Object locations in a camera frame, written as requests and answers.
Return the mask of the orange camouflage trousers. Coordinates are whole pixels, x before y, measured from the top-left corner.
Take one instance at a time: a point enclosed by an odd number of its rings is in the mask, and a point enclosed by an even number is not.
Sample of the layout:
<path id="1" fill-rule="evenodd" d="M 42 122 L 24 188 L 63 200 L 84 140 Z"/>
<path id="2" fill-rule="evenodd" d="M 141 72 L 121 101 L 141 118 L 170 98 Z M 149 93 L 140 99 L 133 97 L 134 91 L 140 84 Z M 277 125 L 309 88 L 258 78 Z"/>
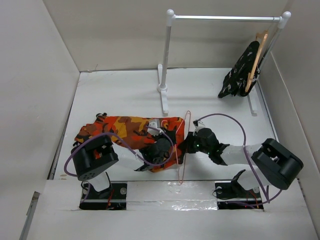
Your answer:
<path id="1" fill-rule="evenodd" d="M 181 117 L 140 117 L 140 116 L 108 116 L 107 113 L 98 113 L 93 123 L 82 126 L 75 136 L 75 142 L 82 144 L 88 139 L 99 134 L 110 132 L 117 134 L 133 150 L 140 150 L 154 144 L 162 135 L 151 135 L 147 130 L 147 125 L 152 120 L 160 122 L 161 129 L 171 138 L 176 148 L 169 148 L 173 156 L 169 157 L 167 163 L 161 166 L 152 166 L 150 171 L 153 173 L 165 170 L 175 164 L 182 164 L 184 152 L 180 145 L 185 140 L 185 121 Z"/>

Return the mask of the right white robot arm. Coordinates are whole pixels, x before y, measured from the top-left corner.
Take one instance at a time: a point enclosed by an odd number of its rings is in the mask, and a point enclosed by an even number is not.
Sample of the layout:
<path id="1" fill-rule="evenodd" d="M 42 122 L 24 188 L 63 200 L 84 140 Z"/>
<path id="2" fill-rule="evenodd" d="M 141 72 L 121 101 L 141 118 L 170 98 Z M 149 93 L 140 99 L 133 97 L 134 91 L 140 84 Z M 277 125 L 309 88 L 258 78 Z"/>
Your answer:
<path id="1" fill-rule="evenodd" d="M 189 132 L 179 148 L 188 154 L 201 152 L 216 165 L 248 165 L 231 180 L 231 191 L 243 197 L 249 190 L 260 186 L 274 186 L 287 190 L 304 167 L 291 151 L 273 138 L 261 144 L 231 145 L 219 142 L 207 127 Z"/>

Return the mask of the pink wire hanger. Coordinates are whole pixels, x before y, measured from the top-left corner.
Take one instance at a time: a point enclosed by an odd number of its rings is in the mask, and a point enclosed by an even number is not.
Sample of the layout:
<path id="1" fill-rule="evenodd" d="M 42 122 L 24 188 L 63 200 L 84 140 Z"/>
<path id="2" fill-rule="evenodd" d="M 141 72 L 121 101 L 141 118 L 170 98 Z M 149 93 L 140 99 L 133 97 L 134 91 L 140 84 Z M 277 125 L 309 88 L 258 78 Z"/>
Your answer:
<path id="1" fill-rule="evenodd" d="M 190 130 L 191 112 L 186 111 L 184 117 L 165 117 L 160 121 L 161 128 L 174 143 L 169 149 L 172 156 L 161 166 L 161 170 L 177 168 L 177 181 L 181 185 L 184 182 L 186 157 L 187 157 L 187 135 Z"/>

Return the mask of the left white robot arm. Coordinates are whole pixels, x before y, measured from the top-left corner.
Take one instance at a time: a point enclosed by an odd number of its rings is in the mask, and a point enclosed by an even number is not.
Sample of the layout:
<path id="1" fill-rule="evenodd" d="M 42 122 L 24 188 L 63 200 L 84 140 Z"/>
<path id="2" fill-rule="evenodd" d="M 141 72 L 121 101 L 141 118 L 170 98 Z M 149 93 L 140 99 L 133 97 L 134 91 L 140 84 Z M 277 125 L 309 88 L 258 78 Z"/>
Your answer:
<path id="1" fill-rule="evenodd" d="M 173 140 L 161 129 L 155 128 L 160 137 L 154 143 L 148 144 L 136 152 L 127 142 L 115 133 L 105 132 L 94 136 L 71 150 L 64 170 L 70 161 L 73 161 L 76 174 L 80 182 L 86 182 L 86 197 L 90 193 L 96 194 L 99 199 L 108 198 L 114 187 L 112 186 L 107 169 L 119 161 L 113 148 L 111 137 L 115 137 L 125 148 L 143 162 L 136 169 L 137 172 L 149 171 L 154 167 L 163 167 L 172 157 L 175 144 Z"/>

